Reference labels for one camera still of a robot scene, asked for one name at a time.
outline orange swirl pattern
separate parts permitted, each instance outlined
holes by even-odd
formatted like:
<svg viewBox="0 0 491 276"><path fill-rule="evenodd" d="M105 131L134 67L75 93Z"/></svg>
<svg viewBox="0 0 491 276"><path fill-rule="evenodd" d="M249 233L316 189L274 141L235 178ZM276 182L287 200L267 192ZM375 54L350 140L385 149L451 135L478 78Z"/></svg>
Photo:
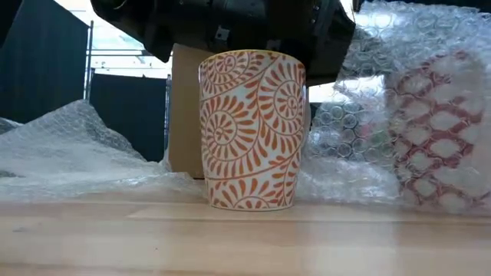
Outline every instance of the orange swirl pattern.
<svg viewBox="0 0 491 276"><path fill-rule="evenodd" d="M271 51L226 52L201 63L199 83L210 204L291 206L304 136L304 65Z"/></svg>

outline cardboard box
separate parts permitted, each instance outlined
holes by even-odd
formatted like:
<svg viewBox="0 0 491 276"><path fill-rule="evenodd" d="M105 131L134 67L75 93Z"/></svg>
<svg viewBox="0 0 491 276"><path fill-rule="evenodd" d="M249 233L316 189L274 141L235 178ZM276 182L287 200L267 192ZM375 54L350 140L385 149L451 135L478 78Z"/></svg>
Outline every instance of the cardboard box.
<svg viewBox="0 0 491 276"><path fill-rule="evenodd" d="M168 160L174 172L204 178L199 130L199 64L213 53L175 44L172 60L172 91Z"/></svg>

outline wooden table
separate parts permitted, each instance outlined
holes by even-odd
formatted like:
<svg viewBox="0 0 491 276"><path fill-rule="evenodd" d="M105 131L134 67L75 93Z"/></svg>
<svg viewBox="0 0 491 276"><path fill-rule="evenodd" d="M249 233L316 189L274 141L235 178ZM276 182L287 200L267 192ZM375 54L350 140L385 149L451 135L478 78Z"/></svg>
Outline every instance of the wooden table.
<svg viewBox="0 0 491 276"><path fill-rule="evenodd" d="M327 205L0 204L0 275L491 275L490 226Z"/></svg>

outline black curtain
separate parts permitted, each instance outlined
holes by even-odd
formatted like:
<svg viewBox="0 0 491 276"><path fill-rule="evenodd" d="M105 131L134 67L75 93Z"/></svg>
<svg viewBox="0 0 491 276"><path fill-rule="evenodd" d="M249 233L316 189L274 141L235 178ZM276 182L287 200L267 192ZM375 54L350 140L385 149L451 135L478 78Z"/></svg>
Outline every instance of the black curtain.
<svg viewBox="0 0 491 276"><path fill-rule="evenodd" d="M54 0L24 0L0 51L0 117L27 123L83 98L87 30Z"/></svg>
<svg viewBox="0 0 491 276"><path fill-rule="evenodd" d="M104 123L125 136L146 160L163 159L166 79L95 74L91 104Z"/></svg>
<svg viewBox="0 0 491 276"><path fill-rule="evenodd" d="M2 9L0 9L0 48L3 46L21 3L22 0L7 0L2 3Z"/></svg>

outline ceramic cup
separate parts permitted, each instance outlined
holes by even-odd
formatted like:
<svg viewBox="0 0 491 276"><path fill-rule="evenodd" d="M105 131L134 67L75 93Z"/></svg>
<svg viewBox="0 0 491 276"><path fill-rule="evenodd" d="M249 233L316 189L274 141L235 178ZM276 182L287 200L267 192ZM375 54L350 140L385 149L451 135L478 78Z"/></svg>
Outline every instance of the ceramic cup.
<svg viewBox="0 0 491 276"><path fill-rule="evenodd" d="M292 206L304 138L304 65L273 51L230 51L201 63L199 85L211 206Z"/></svg>
<svg viewBox="0 0 491 276"><path fill-rule="evenodd" d="M489 201L484 76L477 59L458 51L433 57L391 82L394 168L408 203L464 212Z"/></svg>

